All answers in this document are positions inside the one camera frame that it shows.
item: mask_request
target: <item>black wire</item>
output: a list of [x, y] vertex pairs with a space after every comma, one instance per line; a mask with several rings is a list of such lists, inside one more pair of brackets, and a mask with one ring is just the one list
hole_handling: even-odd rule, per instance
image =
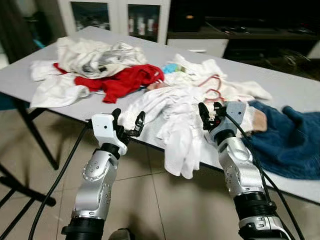
[[277, 212], [274, 213], [276, 217], [278, 217], [282, 223], [283, 229], [288, 233], [289, 237], [291, 238], [291, 240], [296, 240], [296, 238], [294, 237], [294, 235], [290, 232], [289, 228], [287, 227], [287, 225], [285, 224], [284, 221], [282, 221], [282, 219], [280, 218], [280, 216], [278, 215]]
[[290, 218], [291, 218], [291, 221], [292, 221], [292, 223], [293, 223], [293, 225], [294, 225], [294, 228], [295, 228], [296, 232], [297, 232], [298, 235], [299, 235], [299, 238], [300, 238], [301, 240], [304, 240], [305, 237], [304, 237], [304, 235], [303, 235], [303, 233], [302, 233], [302, 231], [301, 231], [301, 229], [300, 229], [300, 227], [299, 227], [299, 225], [298, 225], [298, 223], [297, 223], [297, 221], [296, 221], [296, 219], [295, 219], [295, 216], [294, 216], [294, 214], [292, 213], [292, 211], [291, 211], [291, 209], [290, 209], [290, 207], [289, 207], [289, 205], [288, 205], [285, 197], [284, 197], [283, 194], [281, 193], [280, 189], [277, 187], [277, 185], [274, 183], [274, 181], [272, 181], [271, 178], [270, 178], [264, 171], [263, 171], [263, 175], [264, 175], [265, 178], [269, 181], [269, 183], [271, 183], [272, 187], [275, 189], [275, 191], [276, 191], [277, 194], [279, 195], [279, 198], [281, 199], [281, 202], [283, 203], [286, 211], [288, 212], [288, 214], [289, 214], [289, 216], [290, 216]]
[[34, 234], [35, 234], [35, 230], [36, 230], [36, 227], [37, 227], [39, 218], [40, 218], [40, 216], [41, 216], [42, 211], [43, 211], [44, 208], [45, 208], [46, 202], [47, 202], [48, 198], [51, 196], [51, 194], [53, 193], [53, 191], [55, 190], [55, 188], [57, 187], [57, 185], [59, 184], [62, 176], [63, 176], [64, 173], [65, 173], [65, 171], [67, 170], [67, 167], [68, 167], [68, 165], [69, 165], [69, 163], [70, 163], [73, 155], [75, 154], [75, 151], [76, 151], [76, 149], [77, 149], [77, 147], [78, 147], [81, 139], [82, 139], [83, 136], [85, 135], [85, 133], [86, 133], [86, 131], [87, 131], [88, 128], [89, 128], [89, 124], [87, 123], [87, 124], [85, 125], [85, 127], [82, 129], [80, 135], [78, 136], [78, 138], [77, 138], [77, 140], [76, 140], [76, 142], [75, 142], [75, 144], [74, 144], [74, 146], [73, 146], [73, 148], [72, 148], [72, 150], [71, 150], [71, 152], [70, 152], [70, 154], [69, 154], [69, 156], [68, 156], [65, 164], [63, 165], [63, 167], [62, 167], [62, 169], [61, 169], [58, 177], [56, 178], [56, 180], [55, 180], [55, 182], [53, 183], [52, 187], [50, 188], [50, 190], [49, 190], [48, 193], [46, 194], [45, 199], [43, 200], [41, 206], [39, 207], [39, 210], [38, 210], [38, 212], [36, 213], [36, 216], [35, 216], [35, 218], [34, 218], [32, 227], [31, 227], [31, 229], [30, 229], [30, 233], [29, 233], [28, 240], [33, 240], [33, 237], [34, 237]]
[[[265, 194], [267, 195], [267, 198], [269, 199], [269, 201], [271, 200], [271, 199], [270, 199], [269, 192], [268, 192], [268, 188], [267, 188], [267, 185], [266, 185], [266, 180], [265, 180], [265, 178], [270, 182], [270, 184], [271, 184], [271, 185], [273, 186], [273, 188], [275, 189], [276, 193], [279, 195], [279, 197], [280, 197], [280, 199], [281, 199], [281, 201], [282, 201], [282, 204], [284, 205], [286, 211], [288, 212], [288, 214], [289, 214], [289, 216], [290, 216], [290, 219], [291, 219], [291, 221], [292, 221], [292, 223], [293, 223], [293, 225], [294, 225], [294, 228], [295, 228], [296, 232], [297, 232], [298, 235], [299, 235], [299, 238], [300, 238], [301, 240], [305, 240], [305, 237], [304, 237], [304, 235], [303, 235], [303, 233], [302, 233], [302, 231], [301, 231], [301, 229], [300, 229], [300, 227], [299, 227], [299, 225], [298, 225], [298, 223], [297, 223], [297, 221], [296, 221], [296, 218], [295, 218], [295, 216], [293, 215], [293, 213], [292, 213], [292, 211], [291, 211], [291, 209], [290, 209], [290, 207], [289, 207], [286, 199], [284, 198], [282, 192], [281, 192], [280, 189], [277, 187], [277, 185], [271, 180], [271, 178], [263, 171], [263, 169], [262, 169], [262, 167], [261, 167], [261, 164], [260, 164], [260, 161], [259, 161], [259, 159], [258, 159], [257, 156], [256, 156], [256, 152], [255, 152], [255, 150], [254, 150], [254, 148], [253, 148], [253, 146], [252, 146], [252, 144], [251, 144], [251, 142], [250, 142], [247, 134], [246, 134], [245, 131], [241, 128], [241, 126], [240, 126], [229, 114], [226, 113], [225, 116], [237, 127], [237, 129], [239, 129], [239, 131], [241, 132], [242, 136], [243, 136], [244, 139], [247, 141], [247, 143], [248, 143], [248, 148], [249, 148], [249, 150], [250, 150], [251, 153], [252, 153], [252, 161], [253, 161], [253, 163], [256, 165], [256, 167], [258, 168], [260, 174], [262, 175], [262, 177], [261, 177], [261, 178], [262, 178], [262, 185], [263, 185]], [[288, 232], [288, 234], [289, 234], [290, 236], [292, 236], [292, 233], [289, 231], [288, 227], [287, 227], [286, 225], [283, 225], [283, 226], [286, 228], [286, 231]]]

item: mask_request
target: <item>white towel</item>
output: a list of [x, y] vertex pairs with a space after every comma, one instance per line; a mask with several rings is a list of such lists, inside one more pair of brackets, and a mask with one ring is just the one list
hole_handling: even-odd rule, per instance
[[[255, 98], [271, 100], [272, 96], [269, 92], [264, 90], [255, 81], [232, 82], [226, 81], [227, 75], [216, 64], [216, 61], [209, 59], [203, 61], [201, 64], [188, 62], [183, 56], [176, 54], [171, 63], [176, 63], [183, 67], [183, 71], [167, 73], [164, 75], [164, 83], [169, 86], [193, 86], [201, 87], [206, 90], [214, 89], [221, 93], [221, 96], [226, 101], [252, 101]], [[219, 75], [221, 84], [213, 75]]]
[[[162, 116], [166, 123], [156, 137], [164, 148], [164, 168], [175, 176], [193, 177], [202, 159], [200, 145], [206, 139], [199, 115], [198, 103], [205, 98], [202, 87], [169, 86], [146, 92], [133, 102], [119, 117], [125, 129], [135, 127], [140, 111], [145, 111], [145, 125]], [[245, 132], [253, 130], [252, 109], [247, 108], [241, 127]]]
[[109, 45], [81, 38], [78, 42], [68, 37], [57, 41], [59, 67], [89, 79], [109, 77], [124, 68], [144, 65], [147, 59], [139, 47], [124, 42]]
[[35, 82], [43, 81], [48, 76], [60, 75], [61, 72], [54, 67], [58, 60], [40, 60], [33, 61], [30, 66], [31, 79]]
[[76, 85], [73, 73], [50, 75], [33, 95], [31, 108], [59, 108], [74, 103], [90, 94], [86, 86]]

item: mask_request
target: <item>clothing pile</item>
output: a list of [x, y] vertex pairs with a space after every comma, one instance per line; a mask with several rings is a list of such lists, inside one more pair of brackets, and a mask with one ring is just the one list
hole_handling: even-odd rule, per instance
[[138, 90], [141, 86], [164, 81], [162, 70], [147, 64], [139, 47], [119, 42], [68, 37], [57, 41], [57, 60], [31, 63], [31, 78], [43, 81], [31, 101], [31, 108], [58, 108], [103, 90], [106, 103]]
[[[202, 157], [199, 146], [206, 141], [198, 103], [204, 102], [214, 114], [212, 103], [216, 101], [270, 100], [272, 96], [254, 81], [226, 81], [227, 75], [213, 59], [196, 64], [177, 54], [168, 64], [170, 71], [167, 65], [163, 68], [164, 82], [150, 85], [150, 91], [120, 115], [119, 123], [132, 129], [140, 111], [146, 113], [145, 125], [163, 117], [166, 122], [156, 137], [164, 148], [164, 167], [175, 176], [191, 179]], [[267, 119], [247, 104], [241, 127], [246, 132], [265, 131]]]

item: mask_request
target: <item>wall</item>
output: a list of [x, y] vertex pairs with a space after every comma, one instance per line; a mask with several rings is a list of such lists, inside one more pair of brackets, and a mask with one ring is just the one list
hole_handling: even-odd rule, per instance
[[307, 57], [309, 59], [320, 59], [320, 41], [314, 45]]
[[16, 0], [16, 3], [24, 17], [30, 17], [37, 11], [37, 5], [34, 0]]

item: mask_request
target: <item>denim fabric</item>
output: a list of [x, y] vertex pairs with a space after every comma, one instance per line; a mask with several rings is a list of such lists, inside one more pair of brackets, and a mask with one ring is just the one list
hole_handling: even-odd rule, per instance
[[285, 106], [282, 113], [258, 101], [267, 131], [250, 137], [264, 169], [292, 179], [320, 179], [320, 112], [301, 113]]

